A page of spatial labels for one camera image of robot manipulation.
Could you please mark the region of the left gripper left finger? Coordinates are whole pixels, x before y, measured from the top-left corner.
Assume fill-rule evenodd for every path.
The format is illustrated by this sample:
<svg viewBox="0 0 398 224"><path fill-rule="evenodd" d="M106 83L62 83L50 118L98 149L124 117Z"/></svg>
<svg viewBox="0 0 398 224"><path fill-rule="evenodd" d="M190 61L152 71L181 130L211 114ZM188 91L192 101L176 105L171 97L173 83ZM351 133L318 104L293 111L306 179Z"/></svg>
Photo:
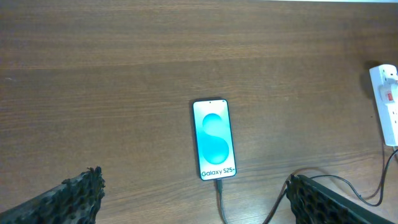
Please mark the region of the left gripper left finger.
<svg viewBox="0 0 398 224"><path fill-rule="evenodd" d="M2 224L94 224L104 197L101 167L80 175L1 213Z"/></svg>

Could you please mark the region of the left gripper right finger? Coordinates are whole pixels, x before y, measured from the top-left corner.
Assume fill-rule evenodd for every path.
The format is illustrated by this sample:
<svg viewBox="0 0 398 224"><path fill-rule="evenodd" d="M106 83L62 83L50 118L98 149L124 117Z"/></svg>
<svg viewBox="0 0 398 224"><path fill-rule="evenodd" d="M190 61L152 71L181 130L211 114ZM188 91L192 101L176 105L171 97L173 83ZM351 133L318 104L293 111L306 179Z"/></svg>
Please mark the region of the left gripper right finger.
<svg viewBox="0 0 398 224"><path fill-rule="evenodd" d="M298 224L393 224L304 175L286 181Z"/></svg>

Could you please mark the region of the blue Galaxy smartphone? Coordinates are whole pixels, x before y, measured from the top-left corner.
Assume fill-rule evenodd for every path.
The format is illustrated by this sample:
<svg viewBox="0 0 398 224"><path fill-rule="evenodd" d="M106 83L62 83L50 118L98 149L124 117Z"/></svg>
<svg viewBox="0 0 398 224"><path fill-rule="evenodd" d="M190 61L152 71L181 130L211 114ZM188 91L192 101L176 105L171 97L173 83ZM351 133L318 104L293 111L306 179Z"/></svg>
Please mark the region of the blue Galaxy smartphone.
<svg viewBox="0 0 398 224"><path fill-rule="evenodd" d="M237 166L228 101L195 101L192 109L201 180L235 176Z"/></svg>

